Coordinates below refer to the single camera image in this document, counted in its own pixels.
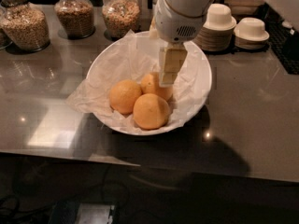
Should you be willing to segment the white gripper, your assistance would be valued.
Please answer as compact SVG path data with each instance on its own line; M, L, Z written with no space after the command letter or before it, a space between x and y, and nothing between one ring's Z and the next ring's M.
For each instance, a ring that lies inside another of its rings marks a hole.
M206 21L206 0L158 0L149 26L149 38L169 42L159 51L159 84L170 87L188 51L182 42L192 40Z

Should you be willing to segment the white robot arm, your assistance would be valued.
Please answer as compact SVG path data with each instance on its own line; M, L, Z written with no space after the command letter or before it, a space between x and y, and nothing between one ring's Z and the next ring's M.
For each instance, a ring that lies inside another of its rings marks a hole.
M172 86L187 57L184 43L198 35L214 0L157 0L153 28L164 41L159 53L159 82Z

